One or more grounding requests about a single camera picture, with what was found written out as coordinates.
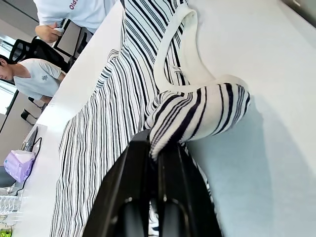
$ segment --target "purple tissue box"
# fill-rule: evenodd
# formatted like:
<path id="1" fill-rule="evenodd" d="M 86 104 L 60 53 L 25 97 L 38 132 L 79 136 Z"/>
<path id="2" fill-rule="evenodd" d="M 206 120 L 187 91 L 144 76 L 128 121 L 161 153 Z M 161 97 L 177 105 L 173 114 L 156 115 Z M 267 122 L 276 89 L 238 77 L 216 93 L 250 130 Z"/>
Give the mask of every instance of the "purple tissue box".
<path id="1" fill-rule="evenodd" d="M 4 168 L 16 181 L 22 183 L 31 173 L 35 155 L 26 151 L 11 151 L 4 160 Z"/>

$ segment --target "black and white striped cloth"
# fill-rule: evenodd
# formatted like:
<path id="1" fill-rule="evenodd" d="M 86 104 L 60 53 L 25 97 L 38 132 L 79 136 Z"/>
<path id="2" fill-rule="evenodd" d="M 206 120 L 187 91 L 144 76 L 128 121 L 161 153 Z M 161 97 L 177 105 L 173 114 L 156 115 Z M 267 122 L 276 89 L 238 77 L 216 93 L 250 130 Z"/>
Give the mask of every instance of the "black and white striped cloth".
<path id="1" fill-rule="evenodd" d="M 200 61 L 197 22 L 183 0 L 125 0 L 121 49 L 65 127 L 51 237 L 82 236 L 103 177 L 134 134 L 151 129 L 156 159 L 167 142 L 216 135 L 246 113 L 245 83 L 215 79 Z M 156 236 L 157 216 L 150 217 Z"/>

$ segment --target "cable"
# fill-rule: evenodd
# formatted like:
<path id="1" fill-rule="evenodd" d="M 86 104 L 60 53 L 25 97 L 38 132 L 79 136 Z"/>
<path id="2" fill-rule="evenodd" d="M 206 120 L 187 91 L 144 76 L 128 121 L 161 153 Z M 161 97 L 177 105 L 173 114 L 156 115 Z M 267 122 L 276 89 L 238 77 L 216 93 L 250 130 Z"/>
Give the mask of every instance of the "cable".
<path id="1" fill-rule="evenodd" d="M 34 161 L 33 161 L 33 163 L 32 163 L 32 166 L 31 166 L 30 174 L 29 174 L 29 176 L 24 180 L 23 185 L 22 185 L 22 188 L 20 188 L 18 191 L 16 191 L 15 196 L 18 196 L 18 192 L 21 191 L 22 189 L 24 189 L 24 186 L 25 186 L 26 181 L 27 181 L 27 180 L 29 179 L 29 177 L 31 176 L 31 173 L 32 173 L 32 171 L 33 171 L 33 166 L 34 166 L 35 161 L 36 161 L 36 158 L 38 157 L 38 155 L 39 155 L 39 153 L 40 153 L 41 141 L 42 141 L 42 137 L 40 137 L 36 142 L 34 142 L 34 144 L 33 144 L 33 146 L 32 146 L 32 150 L 33 150 L 33 148 L 34 148 L 34 146 L 36 145 L 36 143 L 39 142 L 39 150 L 38 150 L 38 152 L 37 152 L 36 155 L 35 155 L 35 159 L 34 159 Z"/>

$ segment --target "man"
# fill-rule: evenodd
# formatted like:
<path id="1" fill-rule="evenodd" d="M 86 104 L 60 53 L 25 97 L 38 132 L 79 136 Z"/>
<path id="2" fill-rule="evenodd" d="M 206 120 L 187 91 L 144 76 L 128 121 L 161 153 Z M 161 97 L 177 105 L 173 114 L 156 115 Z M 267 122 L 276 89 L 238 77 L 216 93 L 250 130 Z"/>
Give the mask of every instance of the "man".
<path id="1" fill-rule="evenodd" d="M 62 35 L 54 28 L 61 27 L 63 19 L 95 33 L 110 12 L 116 0 L 34 0 L 38 9 L 39 26 L 36 34 L 45 42 L 52 43 Z"/>
<path id="2" fill-rule="evenodd" d="M 21 93 L 49 103 L 65 74 L 57 66 L 42 59 L 26 59 L 14 63 L 0 55 L 0 79 L 14 80 Z"/>

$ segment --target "white table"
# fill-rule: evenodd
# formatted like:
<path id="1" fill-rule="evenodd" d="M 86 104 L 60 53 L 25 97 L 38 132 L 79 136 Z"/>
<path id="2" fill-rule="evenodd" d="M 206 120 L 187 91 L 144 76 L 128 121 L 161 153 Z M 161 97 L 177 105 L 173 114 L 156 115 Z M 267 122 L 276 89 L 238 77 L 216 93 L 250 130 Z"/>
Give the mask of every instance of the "white table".
<path id="1" fill-rule="evenodd" d="M 277 0 L 196 0 L 192 7 L 205 65 L 216 76 L 244 79 L 253 94 L 234 129 L 190 144 L 226 236 L 315 236 L 316 30 Z M 109 51 L 119 48 L 120 23 L 117 3 L 38 120 L 47 131 L 14 237 L 49 235 L 64 126 L 89 99 Z"/>

